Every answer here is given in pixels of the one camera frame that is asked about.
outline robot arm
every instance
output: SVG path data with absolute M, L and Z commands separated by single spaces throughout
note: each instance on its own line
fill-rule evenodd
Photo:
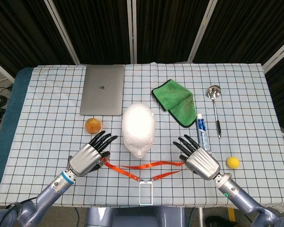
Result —
M 251 227 L 284 227 L 284 218 L 278 216 L 256 202 L 248 195 L 232 178 L 227 174 L 220 174 L 220 164 L 202 147 L 200 147 L 191 137 L 184 135 L 189 141 L 183 138 L 179 140 L 185 145 L 182 146 L 173 142 L 184 154 L 180 159 L 192 171 L 201 178 L 209 181 L 213 180 L 217 189 L 219 189 L 228 199 L 245 214 L 257 211 L 259 215 L 251 224 Z
M 74 157 L 69 158 L 67 169 L 60 173 L 36 198 L 36 205 L 32 201 L 20 204 L 17 212 L 7 210 L 0 213 L 1 226 L 13 226 L 18 220 L 23 227 L 37 226 L 46 211 L 65 193 L 76 181 L 77 176 L 85 176 L 91 171 L 98 170 L 104 164 L 102 158 L 110 155 L 109 151 L 103 150 L 117 138 L 111 134 L 104 135 L 105 131 L 96 135 L 88 144 L 84 145 Z

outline black curtain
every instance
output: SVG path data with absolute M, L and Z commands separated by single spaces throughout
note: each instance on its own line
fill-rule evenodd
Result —
M 80 63 L 130 63 L 126 0 L 55 0 Z
M 284 44 L 284 0 L 220 0 L 194 63 L 262 63 Z
M 208 0 L 137 0 L 138 63 L 187 61 Z
M 265 76 L 279 123 L 284 128 L 284 58 L 268 71 Z
M 12 76 L 25 67 L 73 64 L 43 0 L 0 0 L 0 65 Z

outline ladle handle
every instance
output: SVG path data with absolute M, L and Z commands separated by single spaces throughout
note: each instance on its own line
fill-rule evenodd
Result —
M 219 120 L 218 120 L 217 109 L 216 109 L 216 103 L 214 102 L 213 99 L 212 99 L 212 101 L 213 101 L 214 117 L 215 117 L 215 120 L 216 120 L 217 134 L 218 134 L 219 139 L 221 139 L 221 126 L 220 126 L 220 122 L 219 122 Z

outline tennis ball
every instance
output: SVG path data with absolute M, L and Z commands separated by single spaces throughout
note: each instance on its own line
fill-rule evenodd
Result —
M 90 134 L 97 134 L 102 129 L 102 123 L 96 118 L 89 118 L 85 122 L 85 130 Z
M 240 161 L 236 157 L 229 157 L 226 161 L 229 168 L 236 169 L 240 165 Z

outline orange lanyard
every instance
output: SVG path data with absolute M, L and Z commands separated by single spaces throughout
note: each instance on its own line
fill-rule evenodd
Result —
M 154 166 L 161 166 L 161 165 L 172 165 L 172 166 L 182 166 L 184 164 L 184 162 L 167 162 L 167 161 L 160 161 L 160 162 L 154 162 L 154 163 L 148 163 L 148 164 L 144 164 L 144 165 L 141 165 L 141 166 L 121 166 L 123 168 L 128 168 L 128 169 L 146 169 L 146 168 L 151 168 L 151 167 L 154 167 Z M 111 168 L 113 170 L 115 170 L 116 172 L 118 173 L 121 173 L 125 176 L 128 176 L 136 181 L 140 181 L 140 177 L 136 176 L 136 175 L 133 175 L 123 169 L 120 169 L 119 167 L 116 167 L 112 164 L 110 164 L 106 159 L 105 159 L 105 165 L 108 167 L 108 168 Z M 158 176 L 154 176 L 151 180 L 152 181 L 155 181 L 155 180 L 158 180 L 158 179 L 161 179 L 163 177 L 166 177 L 166 176 L 169 176 L 169 175 L 172 175 L 172 174 L 176 174 L 178 172 L 181 172 L 181 170 L 178 170 L 178 171 L 171 171 L 171 172 L 168 172 L 168 173 L 164 173 L 164 174 L 160 174 Z

